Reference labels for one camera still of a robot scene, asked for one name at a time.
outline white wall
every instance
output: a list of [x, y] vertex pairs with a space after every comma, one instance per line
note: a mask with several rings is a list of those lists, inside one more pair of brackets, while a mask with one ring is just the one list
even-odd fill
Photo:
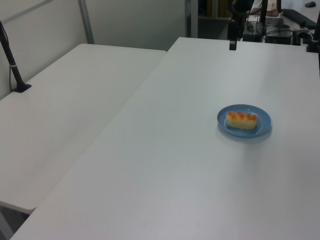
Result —
[[86, 0], [95, 44], [169, 50], [186, 36], [185, 0]]
[[[3, 26], [24, 82], [77, 45], [87, 43], [78, 0], [51, 1]], [[0, 47], [0, 99], [9, 93], [9, 64]]]

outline desk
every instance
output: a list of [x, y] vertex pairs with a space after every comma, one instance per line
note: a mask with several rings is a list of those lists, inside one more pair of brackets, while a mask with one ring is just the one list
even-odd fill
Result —
[[[272, 132], [222, 132], [232, 104]], [[12, 240], [317, 239], [319, 119], [317, 54], [179, 38]]]
[[82, 44], [0, 101], [0, 205], [30, 214], [165, 51]]

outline keyboard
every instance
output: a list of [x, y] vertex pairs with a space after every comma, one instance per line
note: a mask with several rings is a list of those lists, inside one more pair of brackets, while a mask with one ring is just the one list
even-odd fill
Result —
[[281, 12], [285, 17], [290, 19], [291, 21], [300, 25], [301, 22], [305, 21], [305, 27], [308, 29], [316, 29], [316, 23], [306, 16], [302, 15], [300, 12], [297, 12], [293, 9], [281, 9]]

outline blue plate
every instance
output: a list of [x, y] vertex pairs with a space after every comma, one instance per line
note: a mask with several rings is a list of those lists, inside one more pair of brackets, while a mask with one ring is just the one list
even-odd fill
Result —
[[[242, 112], [248, 114], [255, 114], [257, 116], [256, 126], [254, 129], [239, 129], [226, 125], [226, 115], [229, 111]], [[226, 106], [221, 109], [217, 115], [219, 126], [228, 134], [242, 137], [242, 138], [254, 138], [266, 134], [271, 129], [271, 118], [267, 112], [256, 106], [246, 104], [236, 104]]]

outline bread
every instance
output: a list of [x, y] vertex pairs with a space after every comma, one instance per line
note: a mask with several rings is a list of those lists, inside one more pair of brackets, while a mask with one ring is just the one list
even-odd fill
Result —
[[250, 113], [242, 113], [237, 111], [228, 111], [225, 116], [225, 124], [232, 128], [238, 129], [254, 129], [257, 124], [257, 115]]

